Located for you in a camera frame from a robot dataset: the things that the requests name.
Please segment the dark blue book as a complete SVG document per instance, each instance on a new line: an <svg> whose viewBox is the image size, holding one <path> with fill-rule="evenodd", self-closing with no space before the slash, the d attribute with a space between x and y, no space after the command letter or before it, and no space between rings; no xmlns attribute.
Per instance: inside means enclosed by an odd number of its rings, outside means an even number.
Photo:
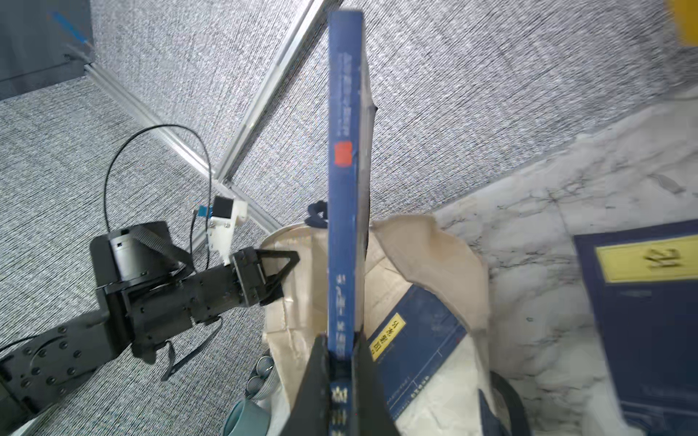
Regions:
<svg viewBox="0 0 698 436"><path fill-rule="evenodd" d="M385 403L393 420L405 411L467 335L431 292L411 286L369 337Z"/></svg>

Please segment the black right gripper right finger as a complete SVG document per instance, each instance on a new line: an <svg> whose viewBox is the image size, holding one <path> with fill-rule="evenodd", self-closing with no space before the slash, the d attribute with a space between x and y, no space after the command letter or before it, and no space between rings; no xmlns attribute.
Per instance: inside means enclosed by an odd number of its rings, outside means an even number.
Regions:
<svg viewBox="0 0 698 436"><path fill-rule="evenodd" d="M364 334L357 336L352 354L351 434L398 436L384 390Z"/></svg>

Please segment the cream canvas tote bag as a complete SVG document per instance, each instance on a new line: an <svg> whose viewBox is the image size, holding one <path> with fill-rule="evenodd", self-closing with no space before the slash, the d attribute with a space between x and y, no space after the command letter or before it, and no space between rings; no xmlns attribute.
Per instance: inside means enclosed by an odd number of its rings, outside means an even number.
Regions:
<svg viewBox="0 0 698 436"><path fill-rule="evenodd" d="M315 203L303 223L284 227L263 241L265 249L296 251L300 257L283 282L284 297L265 309L265 340L280 379L270 401L272 435L283 430L314 340L327 327L325 209L324 203ZM369 349L369 337L413 285L435 295L467 335L394 420L399 435L530 434L519 394L489 365L491 310L485 261L430 216L398 215L372 223L361 329Z"/></svg>

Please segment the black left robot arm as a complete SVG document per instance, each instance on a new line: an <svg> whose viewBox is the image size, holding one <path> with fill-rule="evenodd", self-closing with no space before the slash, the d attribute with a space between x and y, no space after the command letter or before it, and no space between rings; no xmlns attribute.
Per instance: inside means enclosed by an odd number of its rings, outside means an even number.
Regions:
<svg viewBox="0 0 698 436"><path fill-rule="evenodd" d="M164 222L144 223L90 243L98 309L18 346L1 360L1 432L10 435L88 382L131 349L156 362L172 339L234 308L264 306L283 295L299 262L295 251L247 247L230 265L194 271Z"/></svg>

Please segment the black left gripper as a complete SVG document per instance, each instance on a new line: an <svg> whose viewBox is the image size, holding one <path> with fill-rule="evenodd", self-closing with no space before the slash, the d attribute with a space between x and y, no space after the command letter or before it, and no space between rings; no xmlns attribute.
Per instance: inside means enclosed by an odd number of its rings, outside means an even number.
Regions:
<svg viewBox="0 0 698 436"><path fill-rule="evenodd" d="M275 274L267 274L262 266L265 259L285 259L286 264ZM171 280L131 298L134 357L153 364L156 352L168 340L194 324L212 323L218 315L234 308L269 305L282 299L283 281L299 262L296 251L248 247L235 253L230 265Z"/></svg>

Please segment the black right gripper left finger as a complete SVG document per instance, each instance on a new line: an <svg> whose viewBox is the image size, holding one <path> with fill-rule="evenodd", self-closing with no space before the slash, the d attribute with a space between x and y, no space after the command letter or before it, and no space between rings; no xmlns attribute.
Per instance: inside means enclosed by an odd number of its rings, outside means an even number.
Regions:
<svg viewBox="0 0 698 436"><path fill-rule="evenodd" d="M301 382L296 402L281 436L327 436L330 427L330 356L327 338L318 335Z"/></svg>

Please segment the purple blue book yellow label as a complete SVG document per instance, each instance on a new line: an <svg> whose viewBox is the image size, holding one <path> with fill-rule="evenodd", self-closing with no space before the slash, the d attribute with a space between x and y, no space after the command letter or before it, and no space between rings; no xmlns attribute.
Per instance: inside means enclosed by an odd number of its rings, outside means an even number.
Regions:
<svg viewBox="0 0 698 436"><path fill-rule="evenodd" d="M574 236L623 418L697 432L697 223Z"/></svg>

